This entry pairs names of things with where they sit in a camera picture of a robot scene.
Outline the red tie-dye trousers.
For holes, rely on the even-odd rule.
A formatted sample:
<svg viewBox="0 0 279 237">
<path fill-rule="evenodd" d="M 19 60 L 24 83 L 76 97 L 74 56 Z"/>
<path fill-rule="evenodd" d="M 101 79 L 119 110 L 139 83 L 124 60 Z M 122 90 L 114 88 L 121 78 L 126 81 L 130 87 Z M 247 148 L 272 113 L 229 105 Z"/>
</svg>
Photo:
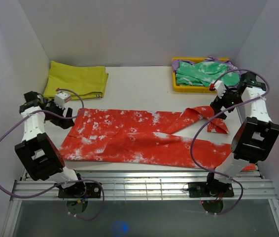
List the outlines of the red tie-dye trousers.
<svg viewBox="0 0 279 237">
<path fill-rule="evenodd" d="M 229 134 L 210 106 L 183 112 L 80 109 L 60 153 L 66 160 L 213 169 L 229 156 L 230 144 L 177 135 L 202 119 L 210 120 L 208 132 Z"/>
</svg>

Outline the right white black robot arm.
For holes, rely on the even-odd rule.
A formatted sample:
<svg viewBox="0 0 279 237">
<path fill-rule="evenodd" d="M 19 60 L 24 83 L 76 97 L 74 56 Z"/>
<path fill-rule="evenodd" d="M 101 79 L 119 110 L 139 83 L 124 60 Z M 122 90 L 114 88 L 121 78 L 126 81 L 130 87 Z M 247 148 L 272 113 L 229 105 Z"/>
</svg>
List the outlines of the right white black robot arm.
<svg viewBox="0 0 279 237">
<path fill-rule="evenodd" d="M 232 112 L 236 105 L 244 108 L 243 122 L 231 143 L 231 153 L 226 160 L 207 176 L 204 184 L 209 196 L 223 196 L 232 189 L 232 178 L 250 164 L 265 161 L 278 135 L 279 125 L 272 122 L 267 112 L 264 94 L 267 85 L 259 82 L 256 75 L 241 75 L 236 89 L 228 88 L 223 81 L 213 81 L 209 89 L 217 92 L 210 104 L 215 115 L 226 119 L 222 108 Z"/>
</svg>

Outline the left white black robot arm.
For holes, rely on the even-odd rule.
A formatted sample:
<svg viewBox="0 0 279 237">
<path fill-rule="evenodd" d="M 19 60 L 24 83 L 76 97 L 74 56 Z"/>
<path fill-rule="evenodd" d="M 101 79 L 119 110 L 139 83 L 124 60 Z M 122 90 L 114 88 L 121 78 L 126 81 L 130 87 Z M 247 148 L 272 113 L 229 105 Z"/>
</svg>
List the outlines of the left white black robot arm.
<svg viewBox="0 0 279 237">
<path fill-rule="evenodd" d="M 80 198 L 87 193 L 85 183 L 79 173 L 66 167 L 45 131 L 46 121 L 62 129 L 74 126 L 72 108 L 65 107 L 74 94 L 72 90 L 60 88 L 52 99 L 34 91 L 25 93 L 25 103 L 19 107 L 24 133 L 21 143 L 15 145 L 15 152 L 33 180 L 54 181 L 66 195 Z"/>
</svg>

